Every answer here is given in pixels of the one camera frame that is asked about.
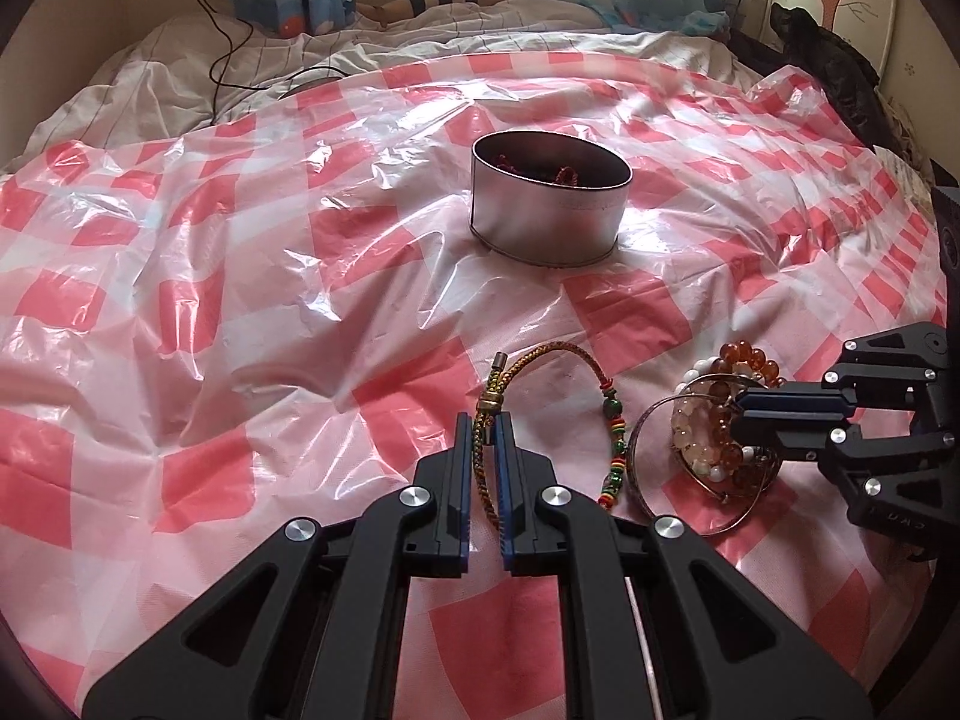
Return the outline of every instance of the wrinkled plastic sheet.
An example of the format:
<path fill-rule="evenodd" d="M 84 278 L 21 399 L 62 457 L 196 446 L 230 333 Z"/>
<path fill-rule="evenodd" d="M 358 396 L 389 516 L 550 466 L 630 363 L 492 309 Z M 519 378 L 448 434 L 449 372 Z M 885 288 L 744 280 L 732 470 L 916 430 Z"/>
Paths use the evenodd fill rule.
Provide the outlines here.
<path fill-rule="evenodd" d="M 549 271 L 472 237 L 470 146 L 509 127 L 630 161 L 610 259 Z M 789 68 L 744 94 L 611 55 L 453 57 L 177 140 L 65 143 L 0 191 L 0 608 L 73 707 L 288 518 L 404 485 L 498 350 L 582 343 L 636 418 L 732 338 L 816 380 L 843 338 L 943 318 L 936 235 Z M 520 444 L 590 495 L 599 406 L 563 356 L 507 394 Z M 642 442 L 648 499 L 723 521 L 667 421 Z M 928 581 L 813 464 L 717 547 L 866 685 Z M 414 582 L 395 716 L 563 717 L 558 624 L 552 581 L 503 574 L 474 495 L 469 576 Z"/>

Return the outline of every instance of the metal container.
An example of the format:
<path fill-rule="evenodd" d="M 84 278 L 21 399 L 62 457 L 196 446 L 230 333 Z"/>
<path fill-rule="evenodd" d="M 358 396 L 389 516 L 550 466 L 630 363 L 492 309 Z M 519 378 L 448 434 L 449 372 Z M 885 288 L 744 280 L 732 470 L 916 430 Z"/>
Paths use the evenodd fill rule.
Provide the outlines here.
<path fill-rule="evenodd" d="M 496 167 L 503 158 L 523 175 Z M 578 186 L 552 183 L 563 167 L 576 170 Z M 521 262 L 590 265 L 616 247 L 631 178 L 630 166 L 597 143 L 539 130 L 496 132 L 473 144 L 470 229 Z"/>

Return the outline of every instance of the bed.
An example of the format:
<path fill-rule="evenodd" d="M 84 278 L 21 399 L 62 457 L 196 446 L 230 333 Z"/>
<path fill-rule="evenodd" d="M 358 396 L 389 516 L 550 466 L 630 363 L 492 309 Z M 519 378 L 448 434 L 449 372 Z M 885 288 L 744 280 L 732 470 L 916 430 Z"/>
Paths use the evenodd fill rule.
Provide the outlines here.
<path fill-rule="evenodd" d="M 57 712 L 277 522 L 354 517 L 403 485 L 498 350 L 587 343 L 641 410 L 733 336 L 817 379 L 843 338 L 943 321 L 909 172 L 859 146 L 807 76 L 762 79 L 715 40 L 619 33 L 560 0 L 451 4 L 256 35 L 230 65 L 250 88 L 214 111 L 222 53 L 205 14 L 165 20 L 0 179 L 0 608 Z M 508 127 L 628 158 L 613 260 L 538 271 L 469 236 L 469 147 Z M 522 445 L 589 491 L 605 439 L 582 373 L 541 365 L 511 410 Z M 672 466 L 649 469 L 659 511 L 714 517 Z M 518 615 L 554 623 L 551 587 L 504 579 L 496 533 L 474 525 L 469 579 L 414 589 L 397 716 L 559 717 L 559 640 L 501 635 Z M 718 548 L 867 688 L 930 582 L 803 464 Z"/>

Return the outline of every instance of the metal bangle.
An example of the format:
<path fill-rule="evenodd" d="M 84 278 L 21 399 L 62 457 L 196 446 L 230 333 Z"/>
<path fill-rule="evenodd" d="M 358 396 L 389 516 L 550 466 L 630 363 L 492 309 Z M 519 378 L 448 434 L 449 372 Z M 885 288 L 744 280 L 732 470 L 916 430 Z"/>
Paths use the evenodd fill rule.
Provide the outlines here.
<path fill-rule="evenodd" d="M 741 386 L 759 386 L 760 388 L 768 389 L 766 385 L 761 384 L 760 382 L 755 381 L 755 379 L 749 378 L 747 376 L 740 376 L 735 373 L 708 373 L 688 383 L 685 387 L 685 390 L 690 389 L 695 384 L 699 384 L 702 382 L 710 382 L 710 381 L 731 382 L 733 384 L 740 384 Z M 680 394 L 671 395 L 659 401 L 656 401 L 656 403 L 654 403 L 649 409 L 645 410 L 645 412 L 642 413 L 642 415 L 640 415 L 640 419 L 638 419 L 637 422 L 634 423 L 634 427 L 630 432 L 630 440 L 627 443 L 627 458 L 626 458 L 627 486 L 628 486 L 628 490 L 630 491 L 631 498 L 640 506 L 640 509 L 642 510 L 642 512 L 646 515 L 646 517 L 648 517 L 648 519 L 651 522 L 656 518 L 656 514 L 654 514 L 653 510 L 650 508 L 650 505 L 647 503 L 646 498 L 643 497 L 643 490 L 640 488 L 640 479 L 637 477 L 637 442 L 640 440 L 640 431 L 642 430 L 643 425 L 646 423 L 646 421 L 650 418 L 650 416 L 654 413 L 654 411 L 658 409 L 660 406 L 663 406 L 667 403 L 671 403 L 672 401 L 675 401 L 675 400 L 685 400 L 687 398 L 700 398 L 703 400 L 709 400 L 712 403 L 717 403 L 720 405 L 723 405 L 727 402 L 726 398 L 721 398 L 717 395 L 708 395 L 708 394 L 701 394 L 700 392 L 683 391 Z M 747 496 L 739 496 L 739 495 L 737 496 L 727 495 L 726 493 L 717 493 L 716 491 L 711 490 L 706 484 L 704 484 L 703 480 L 701 480 L 696 474 L 693 473 L 693 471 L 686 464 L 683 458 L 679 456 L 678 452 L 672 452 L 671 455 L 674 457 L 675 460 L 677 460 L 680 463 L 681 466 L 683 466 L 683 469 L 688 473 L 688 475 L 691 476 L 706 493 L 708 493 L 711 497 L 713 497 L 715 500 L 717 500 L 721 504 L 726 503 L 728 499 L 732 497 L 737 497 L 737 498 L 747 497 Z M 737 517 L 735 517 L 733 520 L 731 520 L 727 524 L 719 528 L 713 528 L 705 533 L 700 533 L 700 535 L 703 538 L 716 538 L 717 536 L 723 536 L 724 533 L 729 533 L 730 531 L 733 531 L 736 528 L 738 528 L 747 519 L 747 517 L 750 517 L 751 512 L 755 509 L 755 507 L 757 507 L 757 503 L 760 502 L 760 496 L 763 495 L 763 493 L 765 493 L 765 491 L 768 490 L 770 485 L 774 482 L 774 480 L 776 479 L 776 474 L 779 473 L 780 468 L 781 468 L 781 461 L 776 460 L 774 461 L 773 464 L 771 464 L 771 466 L 767 466 L 766 469 L 764 469 L 763 479 L 760 481 L 760 484 L 757 486 L 757 492 L 754 495 L 752 495 L 750 503 L 747 505 L 746 509 L 744 509 L 743 512 L 738 514 Z"/>

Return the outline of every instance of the red and white checkered tablecloth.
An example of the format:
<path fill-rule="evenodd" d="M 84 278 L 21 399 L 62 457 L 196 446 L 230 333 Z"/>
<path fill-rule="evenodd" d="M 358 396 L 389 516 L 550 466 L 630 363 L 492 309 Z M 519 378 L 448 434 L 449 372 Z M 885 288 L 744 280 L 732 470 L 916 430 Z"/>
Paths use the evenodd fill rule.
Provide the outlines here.
<path fill-rule="evenodd" d="M 629 160 L 606 262 L 536 269 L 470 235 L 470 146 L 509 127 Z M 356 517 L 403 485 L 496 351 L 585 344 L 628 418 L 734 338 L 817 379 L 843 338 L 942 322 L 937 248 L 789 68 L 743 94 L 619 56 L 459 56 L 179 140 L 56 146 L 0 188 L 0 608 L 78 707 L 286 519 Z M 521 445 L 590 494 L 599 405 L 563 356 L 508 394 Z M 645 442 L 655 507 L 723 517 L 665 443 L 664 417 Z M 848 525 L 810 464 L 718 548 L 864 683 L 928 581 Z M 504 576 L 474 500 L 469 576 L 413 587 L 395 716 L 563 717 L 561 652 L 555 587 Z"/>

